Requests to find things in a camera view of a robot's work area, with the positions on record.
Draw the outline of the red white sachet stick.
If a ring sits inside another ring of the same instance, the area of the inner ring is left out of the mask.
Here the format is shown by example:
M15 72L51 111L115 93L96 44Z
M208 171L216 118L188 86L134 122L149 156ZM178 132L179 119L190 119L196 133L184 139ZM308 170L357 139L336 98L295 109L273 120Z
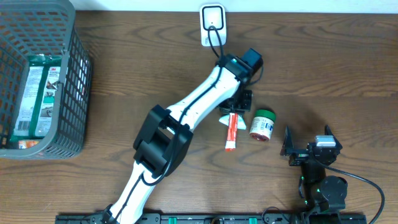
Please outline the red white sachet stick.
M225 151L231 152L236 149L236 133L238 130L238 114L229 114L228 133L225 144Z

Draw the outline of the green lid white jar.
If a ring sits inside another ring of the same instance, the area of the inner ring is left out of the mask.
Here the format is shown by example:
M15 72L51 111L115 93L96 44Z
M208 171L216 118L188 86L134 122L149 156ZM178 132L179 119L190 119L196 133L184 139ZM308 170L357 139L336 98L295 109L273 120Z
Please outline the green lid white jar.
M258 141L269 141L274 130L276 115L269 110L257 110L249 131L250 137Z

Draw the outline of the white barcode scanner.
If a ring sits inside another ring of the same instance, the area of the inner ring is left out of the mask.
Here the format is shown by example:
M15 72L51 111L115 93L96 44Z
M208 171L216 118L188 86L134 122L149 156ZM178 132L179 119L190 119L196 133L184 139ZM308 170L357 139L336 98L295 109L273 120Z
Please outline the white barcode scanner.
M209 30L210 26L216 27L221 39L221 44L214 30ZM201 44L209 47L224 45L226 43L226 10L221 4L205 4L200 8L200 29Z

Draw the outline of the light green wipes packet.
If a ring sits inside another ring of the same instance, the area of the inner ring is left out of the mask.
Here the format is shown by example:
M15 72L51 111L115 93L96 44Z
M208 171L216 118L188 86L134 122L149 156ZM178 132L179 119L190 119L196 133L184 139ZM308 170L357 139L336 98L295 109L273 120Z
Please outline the light green wipes packet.
M229 126L229 115L228 114L226 114L226 115L224 115L224 116L222 116L220 119L219 119L219 122L221 123L221 124L224 124L224 125L226 125L226 126ZM242 130L245 130L246 129L246 123L244 122L244 120L243 120L243 116L242 115L238 115L238 127L237 127L238 129L242 129Z

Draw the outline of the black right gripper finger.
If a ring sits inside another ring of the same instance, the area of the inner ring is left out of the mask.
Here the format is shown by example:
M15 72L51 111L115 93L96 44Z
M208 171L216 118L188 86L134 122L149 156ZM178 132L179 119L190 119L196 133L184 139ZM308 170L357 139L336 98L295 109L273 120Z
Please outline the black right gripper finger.
M280 151L281 156L289 156L294 150L294 144L292 140L292 134L290 132L290 129L288 126L285 128L285 134L284 134L284 142L282 145L282 149Z
M325 126L325 135L327 135L327 136L332 136L333 135L329 125Z

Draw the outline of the grey plastic mesh basket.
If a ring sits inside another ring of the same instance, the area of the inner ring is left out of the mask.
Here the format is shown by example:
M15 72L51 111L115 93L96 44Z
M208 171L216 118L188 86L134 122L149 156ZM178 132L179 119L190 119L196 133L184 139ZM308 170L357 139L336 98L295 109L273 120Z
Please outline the grey plastic mesh basket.
M69 159L83 149L92 64L70 1L1 2L1 157Z

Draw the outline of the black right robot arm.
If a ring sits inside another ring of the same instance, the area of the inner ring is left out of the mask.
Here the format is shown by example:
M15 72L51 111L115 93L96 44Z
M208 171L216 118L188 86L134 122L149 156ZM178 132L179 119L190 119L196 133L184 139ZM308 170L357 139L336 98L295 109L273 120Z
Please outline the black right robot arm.
M298 193L312 213L335 213L345 208L347 181L326 175L326 168L336 161L342 148L329 126L304 149L294 147L290 129L285 129L280 154L289 158L289 166L301 168Z

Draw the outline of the green white 3M package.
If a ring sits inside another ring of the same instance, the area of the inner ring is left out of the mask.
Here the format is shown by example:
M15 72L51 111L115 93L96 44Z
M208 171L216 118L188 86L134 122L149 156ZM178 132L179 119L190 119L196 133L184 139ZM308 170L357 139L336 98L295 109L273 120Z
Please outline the green white 3M package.
M29 72L25 82L18 117L11 142L41 140L52 124L55 93L58 89L62 57L33 55L29 57Z

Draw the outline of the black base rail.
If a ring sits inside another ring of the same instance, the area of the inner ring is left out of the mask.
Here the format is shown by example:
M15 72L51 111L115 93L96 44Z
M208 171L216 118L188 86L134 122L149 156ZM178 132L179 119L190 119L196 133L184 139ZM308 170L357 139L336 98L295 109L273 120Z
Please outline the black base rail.
M284 223L341 223L341 224L366 224L364 215L312 215L304 221L298 215L267 213L265 215L178 215L159 213L145 213L138 224L284 224Z

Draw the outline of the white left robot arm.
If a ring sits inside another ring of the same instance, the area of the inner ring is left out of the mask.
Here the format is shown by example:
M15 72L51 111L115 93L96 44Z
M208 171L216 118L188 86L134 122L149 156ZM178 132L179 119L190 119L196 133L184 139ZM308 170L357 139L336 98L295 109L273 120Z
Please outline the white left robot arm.
M249 49L242 57L221 55L209 77L188 96L147 114L133 148L132 174L118 201L109 206L103 223L135 223L154 187L184 160L193 132L215 108L243 114L251 107L251 78L263 66L261 54Z

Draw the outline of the orange Kleenex tissue pack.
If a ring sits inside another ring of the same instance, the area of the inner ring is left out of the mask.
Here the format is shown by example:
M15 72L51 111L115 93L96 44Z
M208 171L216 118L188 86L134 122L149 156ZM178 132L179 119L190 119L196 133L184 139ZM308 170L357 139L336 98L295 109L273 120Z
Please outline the orange Kleenex tissue pack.
M18 147L19 149L27 149L33 146L36 146L40 141L36 139L28 139L28 140L19 140Z

